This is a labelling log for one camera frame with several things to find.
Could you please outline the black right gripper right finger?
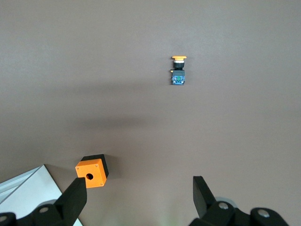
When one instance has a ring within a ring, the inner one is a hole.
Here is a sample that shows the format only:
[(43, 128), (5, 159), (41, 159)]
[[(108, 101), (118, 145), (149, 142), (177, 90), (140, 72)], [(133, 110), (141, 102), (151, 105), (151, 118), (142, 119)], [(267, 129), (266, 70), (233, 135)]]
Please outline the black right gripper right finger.
[(249, 226), (249, 215), (227, 201), (217, 201), (202, 176), (193, 177), (193, 201), (198, 218), (189, 226)]

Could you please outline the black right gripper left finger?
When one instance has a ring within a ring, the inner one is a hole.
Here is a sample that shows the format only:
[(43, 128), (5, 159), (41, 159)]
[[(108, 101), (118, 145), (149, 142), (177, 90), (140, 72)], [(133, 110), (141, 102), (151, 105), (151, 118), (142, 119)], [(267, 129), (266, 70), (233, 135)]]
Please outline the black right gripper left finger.
[(35, 209), (33, 226), (73, 226), (86, 203), (85, 179), (76, 178), (53, 204)]

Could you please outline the orange push button blue block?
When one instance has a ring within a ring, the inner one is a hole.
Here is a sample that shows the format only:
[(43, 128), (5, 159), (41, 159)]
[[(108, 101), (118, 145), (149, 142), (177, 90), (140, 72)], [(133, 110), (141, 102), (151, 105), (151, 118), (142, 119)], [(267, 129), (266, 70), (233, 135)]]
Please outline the orange push button blue block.
[(182, 86), (185, 84), (185, 59), (186, 56), (172, 56), (173, 68), (170, 70), (171, 73), (171, 85)]

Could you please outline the white drawer cabinet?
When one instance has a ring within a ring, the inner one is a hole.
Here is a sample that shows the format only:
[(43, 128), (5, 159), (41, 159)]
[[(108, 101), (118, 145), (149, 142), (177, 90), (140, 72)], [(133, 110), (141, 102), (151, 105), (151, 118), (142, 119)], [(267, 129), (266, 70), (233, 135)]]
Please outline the white drawer cabinet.
[[(45, 166), (0, 183), (0, 226), (33, 226), (32, 213), (53, 204), (63, 192)], [(73, 226), (83, 226), (79, 218)]]

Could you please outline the orange button box black base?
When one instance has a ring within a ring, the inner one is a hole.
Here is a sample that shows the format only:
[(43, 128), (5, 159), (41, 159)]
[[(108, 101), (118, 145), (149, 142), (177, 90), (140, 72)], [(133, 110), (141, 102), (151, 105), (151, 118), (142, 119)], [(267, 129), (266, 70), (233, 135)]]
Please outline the orange button box black base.
[(109, 175), (104, 154), (84, 156), (75, 170), (79, 178), (85, 178), (86, 188), (103, 187)]

